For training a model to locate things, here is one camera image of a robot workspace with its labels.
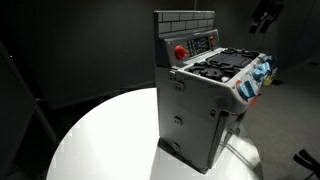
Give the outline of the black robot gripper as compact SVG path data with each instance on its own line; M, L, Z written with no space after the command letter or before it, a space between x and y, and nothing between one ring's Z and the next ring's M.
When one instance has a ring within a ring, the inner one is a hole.
M255 34L260 23L262 23L259 32L265 34L273 21L278 18L283 8L284 0L261 0L252 15L254 20L251 23L249 32Z

